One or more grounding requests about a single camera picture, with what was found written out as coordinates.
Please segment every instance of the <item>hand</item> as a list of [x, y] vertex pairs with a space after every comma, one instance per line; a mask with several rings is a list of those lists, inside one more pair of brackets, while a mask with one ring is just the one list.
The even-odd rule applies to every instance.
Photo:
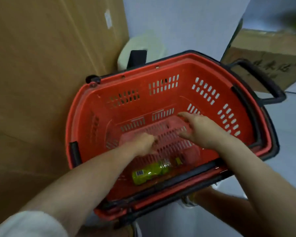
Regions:
[[185, 122], [190, 123], [192, 128], [191, 133], [182, 131], [178, 135], [202, 148], [217, 150], [224, 139], [232, 138], [229, 133], [206, 116], [187, 112], [180, 112], [178, 116], [184, 117]]
[[147, 133], [138, 134], [130, 142], [135, 149], [136, 156], [145, 156], [148, 154], [154, 154], [152, 145], [157, 141], [157, 137], [149, 135]]

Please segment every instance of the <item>person's right hand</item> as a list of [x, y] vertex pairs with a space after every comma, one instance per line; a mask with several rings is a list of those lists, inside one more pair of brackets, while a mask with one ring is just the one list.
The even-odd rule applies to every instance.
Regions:
[[192, 132], [182, 131], [178, 135], [202, 148], [217, 150], [225, 139], [232, 138], [228, 132], [206, 116], [187, 112], [180, 112], [178, 116], [183, 117], [192, 128]]

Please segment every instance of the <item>person's left hand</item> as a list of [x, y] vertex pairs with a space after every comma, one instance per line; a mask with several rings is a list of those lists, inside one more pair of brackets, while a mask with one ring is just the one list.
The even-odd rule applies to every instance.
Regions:
[[157, 141], [157, 137], [149, 135], [147, 133], [141, 133], [134, 137], [130, 142], [135, 148], [136, 156], [144, 156], [148, 154], [154, 154], [155, 151], [152, 145]]

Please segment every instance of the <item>white sleeve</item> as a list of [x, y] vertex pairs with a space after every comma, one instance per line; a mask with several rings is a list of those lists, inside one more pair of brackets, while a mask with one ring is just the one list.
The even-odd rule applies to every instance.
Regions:
[[0, 224], [0, 237], [68, 237], [64, 227], [41, 211], [23, 211]]

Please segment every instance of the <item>cardboard box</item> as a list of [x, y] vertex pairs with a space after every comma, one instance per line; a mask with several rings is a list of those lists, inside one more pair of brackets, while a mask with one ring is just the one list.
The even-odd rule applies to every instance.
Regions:
[[[229, 64], [248, 59], [261, 68], [283, 90], [296, 82], [296, 36], [282, 32], [242, 29], [222, 59]], [[268, 92], [252, 75], [233, 68], [254, 91]]]

